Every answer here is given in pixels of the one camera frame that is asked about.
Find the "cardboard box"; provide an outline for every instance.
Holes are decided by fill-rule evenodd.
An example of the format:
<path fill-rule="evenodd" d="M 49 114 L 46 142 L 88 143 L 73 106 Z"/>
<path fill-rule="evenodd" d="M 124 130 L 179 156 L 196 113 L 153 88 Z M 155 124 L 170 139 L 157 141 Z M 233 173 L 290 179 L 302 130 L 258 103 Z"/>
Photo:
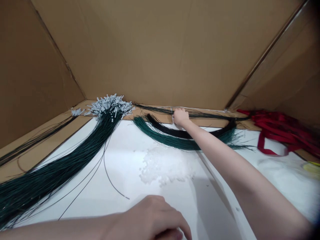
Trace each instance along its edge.
<path fill-rule="evenodd" d="M 231 116 L 237 108 L 279 110 L 319 125 L 320 38 L 305 2 L 1 1 L 0 153 L 71 107 L 114 93 L 156 106 L 230 107 L 223 114 Z M 171 116 L 156 117 L 172 123 Z M 79 117 L 52 137 L 54 144 L 34 148 L 39 158 L 21 160 L 23 169 L 89 119 Z M 259 130 L 251 121 L 239 128 Z M 0 180 L 18 173 L 13 162 L 0 169 Z"/>

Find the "black wire bundle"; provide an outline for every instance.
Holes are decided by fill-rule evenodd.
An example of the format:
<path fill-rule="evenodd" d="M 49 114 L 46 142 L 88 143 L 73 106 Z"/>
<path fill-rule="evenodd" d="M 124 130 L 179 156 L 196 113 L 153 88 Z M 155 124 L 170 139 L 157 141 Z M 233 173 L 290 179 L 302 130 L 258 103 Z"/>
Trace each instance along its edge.
<path fill-rule="evenodd" d="M 139 107 L 141 109 L 149 110 L 152 112 L 158 112 L 162 114 L 168 114 L 173 115 L 174 111 L 165 109 L 165 108 L 158 108 L 158 107 L 151 107 L 148 105 L 142 105 L 138 103 L 133 103 L 134 106 Z M 235 121 L 245 121 L 251 118 L 251 116 L 247 117 L 229 117 L 229 116 L 223 116 L 219 114 L 213 114 L 213 113 L 203 113 L 196 109 L 188 109 L 189 112 L 189 118 L 215 118 L 215 119 L 222 119 L 222 120 L 235 120 Z"/>
<path fill-rule="evenodd" d="M 0 230 L 28 218 L 93 159 L 123 116 L 131 113 L 131 103 L 121 98 L 113 95 L 92 104 L 98 123 L 73 152 L 0 184 Z"/>
<path fill-rule="evenodd" d="M 28 149 L 32 148 L 33 146 L 36 146 L 37 144 L 43 142 L 47 138 L 51 137 L 53 134 L 60 131 L 62 128 L 67 126 L 69 123 L 71 123 L 73 120 L 75 120 L 78 116 L 70 116 L 69 118 L 63 120 L 60 123 L 54 124 L 53 127 L 46 130 L 45 132 L 41 133 L 38 136 L 30 138 L 25 143 L 21 144 L 19 147 L 13 149 L 9 153 L 5 154 L 4 156 L 0 157 L 0 167 L 5 165 L 6 163 L 10 162 L 11 160 L 15 159 Z"/>
<path fill-rule="evenodd" d="M 148 113 L 146 115 L 147 120 L 151 123 L 151 125 L 158 129 L 160 132 L 163 132 L 165 134 L 174 136 L 174 137 L 178 137 L 178 138 L 185 138 L 185 139 L 192 139 L 192 137 L 190 136 L 190 134 L 186 131 L 182 131 L 182 130 L 176 130 L 176 129 L 172 129 L 172 128 L 168 128 L 165 125 L 161 124 L 159 122 L 159 120 L 154 117 L 153 115 L 151 115 L 150 113 Z M 225 134 L 226 132 L 234 129 L 236 127 L 236 121 L 234 119 L 230 120 L 229 123 L 224 127 L 221 128 L 219 130 L 216 131 L 212 131 L 209 132 L 211 133 L 213 136 L 219 138 L 220 136 L 222 136 L 223 134 Z"/>

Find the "person's right hand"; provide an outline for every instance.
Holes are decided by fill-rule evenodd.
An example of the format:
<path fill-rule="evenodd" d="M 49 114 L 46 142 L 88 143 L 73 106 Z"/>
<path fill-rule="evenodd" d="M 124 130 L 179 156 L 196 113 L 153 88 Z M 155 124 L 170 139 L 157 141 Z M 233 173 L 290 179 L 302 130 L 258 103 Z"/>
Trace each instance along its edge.
<path fill-rule="evenodd" d="M 192 240 L 191 230 L 182 214 L 164 197 L 147 196 L 127 212 L 120 213 L 104 239 Z"/>
<path fill-rule="evenodd" d="M 176 108 L 173 113 L 173 121 L 183 127 L 183 123 L 189 121 L 189 113 L 184 108 Z"/>

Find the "red ribbon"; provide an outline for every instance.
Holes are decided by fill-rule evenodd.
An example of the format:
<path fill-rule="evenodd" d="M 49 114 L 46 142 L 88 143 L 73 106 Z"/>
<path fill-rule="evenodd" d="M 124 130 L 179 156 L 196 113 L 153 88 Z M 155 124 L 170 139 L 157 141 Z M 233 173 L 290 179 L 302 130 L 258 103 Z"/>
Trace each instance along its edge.
<path fill-rule="evenodd" d="M 304 149 L 314 156 L 320 157 L 318 139 L 297 119 L 281 112 L 269 112 L 265 110 L 238 110 L 238 112 L 251 115 L 251 119 L 255 122 L 255 125 L 262 128 L 258 140 L 258 149 L 262 153 L 279 156 L 272 150 L 264 148 L 265 138 L 268 138 L 289 144 L 284 156 L 288 155 L 289 152 Z"/>

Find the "black wire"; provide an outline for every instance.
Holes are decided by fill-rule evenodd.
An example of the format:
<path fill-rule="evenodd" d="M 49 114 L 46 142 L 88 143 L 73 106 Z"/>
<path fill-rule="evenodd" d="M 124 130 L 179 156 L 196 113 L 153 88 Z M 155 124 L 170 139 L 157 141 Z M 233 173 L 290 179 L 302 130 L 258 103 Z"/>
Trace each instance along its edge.
<path fill-rule="evenodd" d="M 146 115 L 146 118 L 152 124 L 152 126 L 154 128 L 158 129 L 159 131 L 161 131 L 165 134 L 168 134 L 168 135 L 171 135 L 174 137 L 178 137 L 178 138 L 192 139 L 192 137 L 190 136 L 189 133 L 187 133 L 187 131 L 168 128 L 165 125 L 161 124 L 159 122 L 159 120 L 155 116 L 151 115 L 150 113 L 148 113 Z M 226 132 L 228 132 L 229 130 L 234 129 L 236 127 L 236 125 L 237 125 L 236 121 L 233 119 L 233 120 L 230 120 L 229 123 L 224 128 L 221 128 L 216 131 L 211 131 L 209 133 L 211 133 L 215 137 L 220 137 L 223 134 L 225 134 Z"/>
<path fill-rule="evenodd" d="M 7 164 L 11 160 L 15 159 L 16 157 L 18 157 L 22 153 L 26 152 L 28 149 L 32 148 L 33 146 L 36 146 L 36 145 L 40 144 L 41 142 L 43 142 L 44 140 L 46 140 L 47 138 L 51 137 L 52 135 L 54 135 L 55 133 L 60 131 L 62 128 L 67 126 L 69 123 L 71 123 L 73 120 L 75 120 L 77 117 L 78 116 L 72 116 L 72 117 L 70 116 L 69 118 L 63 120 L 62 122 L 60 122 L 58 124 L 53 124 L 53 125 L 55 125 L 54 127 L 46 130 L 45 132 L 43 132 L 42 134 L 40 134 L 36 137 L 34 137 L 37 134 L 36 133 L 28 141 L 24 142 L 23 144 L 16 147 L 15 149 L 10 151 L 9 153 L 0 157 L 0 167 Z"/>

